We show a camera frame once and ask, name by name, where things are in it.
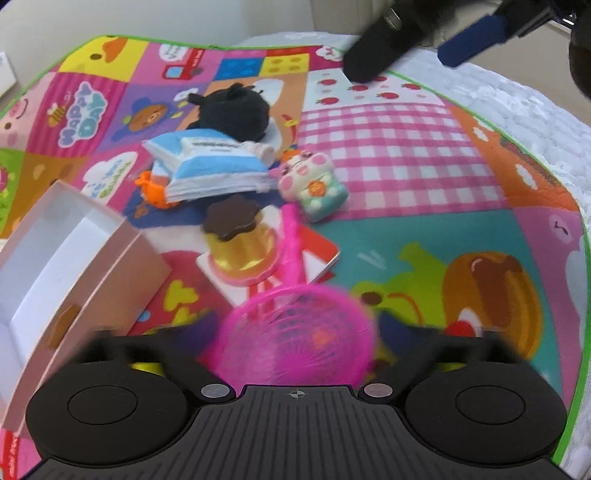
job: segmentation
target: cartoon bee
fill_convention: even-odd
[[[64,97],[64,104],[59,106],[57,103],[53,103],[51,108],[47,111],[47,125],[51,128],[56,127],[66,115],[66,109],[70,102],[70,93],[67,93]]]
[[[64,118],[65,114],[66,106],[58,106],[57,103],[54,103],[47,111],[47,125],[49,125],[51,128],[56,127]]]

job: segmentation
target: pink box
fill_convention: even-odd
[[[53,184],[0,251],[0,427],[96,329],[126,335],[170,269],[121,215]]]

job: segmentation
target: green border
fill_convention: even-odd
[[[200,45],[194,45],[194,44],[190,44],[190,43],[183,43],[183,42],[173,42],[173,41],[168,41],[168,40],[162,40],[160,38],[145,38],[145,37],[136,37],[136,36],[129,36],[129,35],[115,35],[117,37],[126,37],[126,38],[130,38],[132,40],[140,40],[140,41],[148,41],[148,42],[155,42],[155,43],[164,43],[164,44],[168,44],[168,45],[178,45],[180,47],[195,47],[195,48],[208,48],[211,50],[223,50],[223,51],[228,51],[228,50],[259,50],[261,48],[264,48],[266,50],[278,50],[281,48],[297,48],[298,46],[296,45],[287,45],[287,46],[276,46],[276,47],[219,47],[217,45],[209,45],[209,46],[200,46]],[[71,55],[72,53],[74,53],[77,50],[80,50],[83,46],[85,46],[86,44],[90,43],[91,41],[93,41],[93,39],[83,43],[82,45],[74,48],[72,51],[70,51],[69,53],[67,53],[64,57],[62,57],[58,62],[54,63],[51,67],[47,68],[42,74],[40,74],[33,82],[31,82],[24,90],[21,91],[21,93],[19,95],[17,95],[12,101],[10,101],[10,103],[7,105],[7,107],[0,112],[0,118],[2,118],[6,112],[8,112],[8,110],[29,90],[29,88],[31,88],[31,86],[35,85],[39,80],[41,80],[41,78],[46,75],[47,73],[49,73],[49,71],[55,67],[56,65],[60,64],[61,62],[63,62],[69,55]],[[423,85],[422,83],[416,82],[413,79],[410,79],[404,75],[401,75],[393,70],[388,70],[388,73],[392,73],[393,75],[396,75],[397,77],[399,77],[402,80],[406,80],[408,82],[412,82],[415,83],[417,85],[420,85],[423,89],[425,89],[428,92],[434,93],[435,95],[444,98],[445,100],[447,100],[448,102],[458,106],[459,108],[462,108],[463,110],[465,110],[466,112],[468,112],[469,114],[471,114],[472,116],[474,116],[475,118],[477,118],[478,120],[480,120],[481,122],[483,122],[485,125],[491,127],[492,129],[494,129],[496,132],[500,133],[503,137],[505,137],[506,139],[510,140],[511,142],[513,142],[524,154],[530,156],[531,158],[535,159],[542,168],[546,169],[546,171],[548,173],[550,173],[553,177],[555,176],[548,168],[546,168],[546,166],[542,165],[537,159],[536,157],[531,154],[527,148],[525,148],[520,142],[518,142],[517,140],[513,139],[510,135],[508,135],[507,133],[501,131],[501,129],[497,128],[496,126],[494,126],[492,123],[490,123],[489,121],[485,120],[484,118],[482,118],[480,115],[472,112],[470,109],[465,108],[464,106],[460,105],[459,103],[455,102],[454,100],[450,99],[449,97],[442,95],[441,93],[433,90],[432,88],[429,88],[425,85]],[[579,410],[583,401],[583,394],[584,394],[584,389],[585,389],[585,385],[587,383],[587,376],[589,374],[589,359],[591,356],[591,249],[590,249],[590,244],[589,244],[589,233],[587,232],[587,228],[585,227],[584,222],[582,221],[583,224],[583,233],[584,233],[584,241],[585,241],[585,253],[587,256],[587,289],[588,289],[588,294],[587,294],[587,318],[585,321],[585,342],[583,345],[583,352],[581,355],[581,365],[580,365],[580,369],[579,369],[579,376],[577,379],[577,385],[575,387],[575,391],[574,391],[574,396],[573,396],[573,401],[571,402],[571,406],[570,406],[570,411],[569,411],[569,416],[567,419],[567,423],[566,423],[566,427],[564,429],[564,432],[562,434],[562,437],[560,438],[560,441],[558,443],[558,447],[556,449],[556,451],[554,452],[554,456],[552,457],[552,460],[554,461],[554,463],[556,464],[560,464],[560,462],[562,461],[562,459],[564,458],[564,454],[566,452],[566,449],[569,445],[569,441],[570,438],[572,436],[573,433],[573,429],[574,429],[574,424],[577,421],[577,418],[579,416]]]

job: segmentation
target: crosshair marking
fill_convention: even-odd
[[[295,398],[296,400],[299,400],[299,399],[303,398],[305,395],[307,395],[307,393],[302,392],[302,390],[294,390],[293,392],[289,392],[288,395],[291,398]]]

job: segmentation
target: toy pudding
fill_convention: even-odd
[[[250,285],[277,266],[275,231],[262,221],[259,206],[240,194],[210,205],[203,222],[210,266],[223,281]]]

